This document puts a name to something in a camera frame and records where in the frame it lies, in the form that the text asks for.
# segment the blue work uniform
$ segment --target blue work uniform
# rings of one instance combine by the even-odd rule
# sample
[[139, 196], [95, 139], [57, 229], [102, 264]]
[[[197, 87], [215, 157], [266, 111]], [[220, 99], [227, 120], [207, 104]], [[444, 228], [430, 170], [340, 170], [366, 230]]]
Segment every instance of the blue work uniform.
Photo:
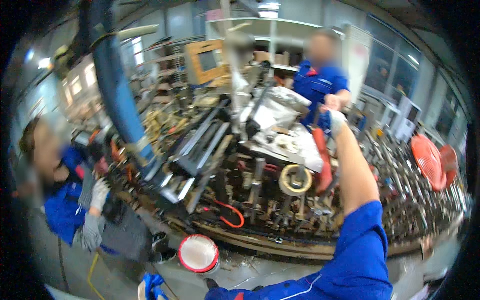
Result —
[[[82, 193], [82, 179], [77, 175], [77, 168], [85, 161], [86, 157], [79, 149], [74, 147], [65, 149], [62, 163], [69, 169], [70, 175], [65, 182], [55, 183], [54, 187], [50, 188], [44, 204], [50, 230], [70, 246], [76, 231], [83, 226], [85, 214], [90, 208], [78, 204], [78, 198]], [[100, 247], [110, 254], [116, 253], [104, 245]]]
[[205, 300], [390, 299], [392, 285], [385, 264], [388, 244], [382, 211], [380, 202], [373, 201], [348, 215], [333, 260], [319, 272], [257, 292], [212, 288]]
[[325, 103], [325, 95], [336, 94], [340, 90], [349, 91], [347, 77], [332, 62], [315, 69], [318, 74], [308, 76], [311, 66], [308, 60], [302, 61], [299, 71], [293, 76], [293, 90], [312, 102], [310, 113], [301, 121], [305, 126], [313, 122], [317, 103]]

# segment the roll of tape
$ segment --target roll of tape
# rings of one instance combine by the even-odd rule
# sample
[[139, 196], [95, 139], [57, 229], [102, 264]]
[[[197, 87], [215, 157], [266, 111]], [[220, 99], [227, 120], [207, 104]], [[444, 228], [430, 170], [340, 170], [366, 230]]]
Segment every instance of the roll of tape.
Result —
[[280, 178], [278, 179], [278, 185], [280, 186], [280, 190], [289, 195], [289, 196], [300, 196], [304, 194], [308, 189], [312, 186], [312, 174], [310, 171], [305, 168], [305, 177], [303, 186], [299, 189], [295, 189], [290, 185], [290, 176], [297, 173], [299, 165], [287, 165], [283, 168], [282, 173], [280, 174]]

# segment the blue pillar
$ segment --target blue pillar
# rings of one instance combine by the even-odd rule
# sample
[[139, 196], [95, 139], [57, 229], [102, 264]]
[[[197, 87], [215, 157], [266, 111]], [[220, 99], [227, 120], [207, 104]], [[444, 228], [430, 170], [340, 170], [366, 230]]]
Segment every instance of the blue pillar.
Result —
[[[89, 44], [103, 34], [113, 31], [112, 3], [112, 0], [92, 1], [90, 8], [84, 11], [85, 15], [80, 16], [81, 19], [87, 20], [87, 22], [80, 22], [80, 27], [88, 26]], [[109, 36], [96, 46], [93, 59], [98, 88], [107, 113], [122, 140], [135, 144], [144, 136], [144, 127], [140, 122], [132, 91], [123, 73], [119, 48], [117, 38]], [[151, 144], [148, 143], [141, 150], [140, 155], [150, 161], [154, 157]]]

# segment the orange fan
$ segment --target orange fan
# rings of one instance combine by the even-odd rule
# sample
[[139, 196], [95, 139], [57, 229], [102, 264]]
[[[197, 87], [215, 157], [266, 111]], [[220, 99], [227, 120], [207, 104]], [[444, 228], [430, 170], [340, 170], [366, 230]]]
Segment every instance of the orange fan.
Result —
[[447, 176], [446, 187], [448, 187], [455, 179], [458, 170], [458, 161], [455, 149], [450, 145], [444, 145], [440, 148], [440, 161], [442, 163], [443, 173]]
[[412, 153], [421, 173], [428, 179], [434, 191], [443, 190], [447, 177], [442, 168], [440, 151], [425, 135], [418, 134], [411, 139]]

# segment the red rim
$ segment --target red rim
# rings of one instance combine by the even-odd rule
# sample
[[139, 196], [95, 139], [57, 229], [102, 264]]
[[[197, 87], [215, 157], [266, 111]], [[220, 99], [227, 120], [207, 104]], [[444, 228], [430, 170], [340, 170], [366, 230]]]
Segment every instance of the red rim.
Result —
[[[191, 237], [202, 237], [202, 238], [205, 238], [207, 240], [210, 240], [213, 245], [214, 245], [214, 248], [215, 248], [215, 257], [213, 258], [213, 261], [212, 263], [206, 267], [206, 268], [203, 268], [203, 269], [193, 269], [192, 267], [189, 267], [185, 264], [185, 262], [183, 261], [183, 258], [182, 258], [182, 255], [181, 255], [181, 247], [183, 246], [183, 243], [186, 242], [189, 238]], [[210, 271], [211, 269], [213, 269], [213, 267], [216, 265], [216, 263], [218, 262], [218, 247], [216, 246], [215, 242], [212, 241], [211, 238], [209, 238], [208, 236], [205, 236], [203, 234], [192, 234], [192, 235], [189, 235], [187, 236], [186, 238], [183, 239], [183, 241], [181, 241], [180, 243], [180, 246], [179, 246], [179, 258], [180, 258], [180, 262], [181, 264], [186, 267], [187, 269], [189, 269], [190, 271], [192, 272], [195, 272], [195, 273], [205, 273], [207, 271]]]

